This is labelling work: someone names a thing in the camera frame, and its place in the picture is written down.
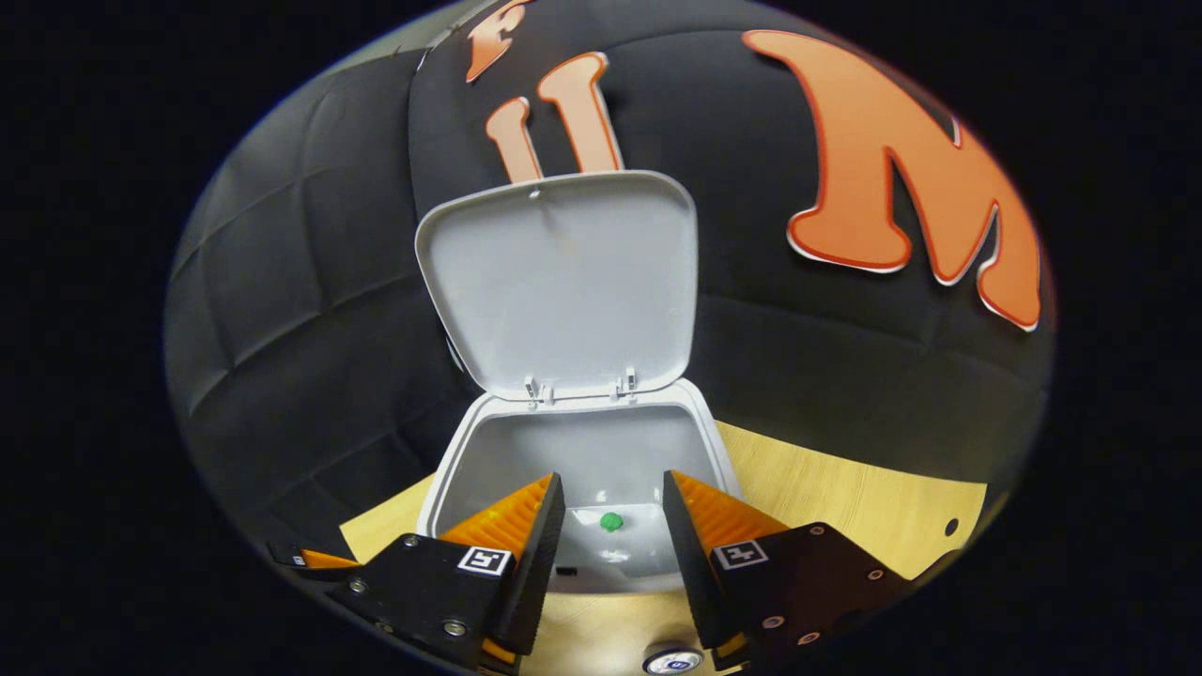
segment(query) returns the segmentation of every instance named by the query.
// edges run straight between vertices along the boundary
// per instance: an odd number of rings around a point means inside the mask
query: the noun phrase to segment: green object
[[[625,522],[621,520],[621,517],[612,511],[607,511],[603,515],[601,515],[601,528],[605,528],[611,533],[621,528],[623,523]]]

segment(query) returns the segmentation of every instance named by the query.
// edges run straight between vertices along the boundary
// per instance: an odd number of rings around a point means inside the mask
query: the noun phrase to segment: wooden table
[[[825,521],[898,574],[914,579],[960,548],[984,502],[984,484],[948,481],[820,453],[718,423],[744,500],[789,524]],[[343,523],[356,559],[367,563],[417,529],[434,476]],[[947,522],[959,520],[948,536]],[[639,676],[648,645],[678,640],[701,648],[684,591],[659,594],[548,593],[534,654],[523,676]],[[715,674],[706,662],[691,674]]]

